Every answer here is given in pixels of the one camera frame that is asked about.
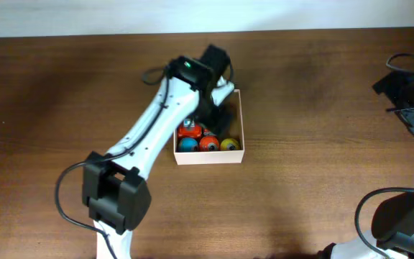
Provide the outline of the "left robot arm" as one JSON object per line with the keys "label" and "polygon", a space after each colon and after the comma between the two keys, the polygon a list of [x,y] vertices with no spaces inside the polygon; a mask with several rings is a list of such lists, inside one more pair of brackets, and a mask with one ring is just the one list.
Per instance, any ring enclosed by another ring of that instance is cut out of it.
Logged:
{"label": "left robot arm", "polygon": [[225,50],[209,45],[199,59],[171,60],[157,80],[160,88],[132,129],[106,154],[92,152],[83,168],[82,202],[98,229],[97,258],[129,258],[132,232],[152,197],[151,168],[184,119],[221,135],[232,115],[224,101],[234,91],[222,75],[232,68]]}

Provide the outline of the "red fire truck grey ladder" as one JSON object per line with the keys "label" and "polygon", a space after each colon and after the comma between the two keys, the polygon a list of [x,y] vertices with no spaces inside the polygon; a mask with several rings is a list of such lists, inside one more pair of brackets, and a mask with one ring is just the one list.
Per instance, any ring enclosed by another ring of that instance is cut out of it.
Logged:
{"label": "red fire truck grey ladder", "polygon": [[202,127],[189,118],[184,119],[177,130],[178,138],[189,137],[193,139],[199,139],[202,137],[202,134]]}

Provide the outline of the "yellow toy ball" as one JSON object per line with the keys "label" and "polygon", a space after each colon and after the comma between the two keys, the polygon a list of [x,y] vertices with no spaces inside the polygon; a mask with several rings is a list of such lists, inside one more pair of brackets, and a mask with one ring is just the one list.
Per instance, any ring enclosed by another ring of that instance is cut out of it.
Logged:
{"label": "yellow toy ball", "polygon": [[234,138],[226,138],[220,144],[221,151],[241,150],[241,145]]}

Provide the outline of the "blue toy ball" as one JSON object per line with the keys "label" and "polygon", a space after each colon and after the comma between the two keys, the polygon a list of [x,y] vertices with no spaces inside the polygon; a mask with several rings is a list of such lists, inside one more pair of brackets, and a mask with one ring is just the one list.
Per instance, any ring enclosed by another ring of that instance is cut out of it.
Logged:
{"label": "blue toy ball", "polygon": [[199,151],[199,145],[196,139],[192,137],[185,137],[178,143],[179,153],[191,153]]}

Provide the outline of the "red toy ball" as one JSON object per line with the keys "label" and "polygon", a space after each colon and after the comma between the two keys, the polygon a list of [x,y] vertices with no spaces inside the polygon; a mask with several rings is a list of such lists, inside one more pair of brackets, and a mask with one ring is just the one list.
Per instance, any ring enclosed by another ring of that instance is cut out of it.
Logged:
{"label": "red toy ball", "polygon": [[199,142],[201,152],[219,151],[219,146],[218,139],[211,135],[203,137]]}

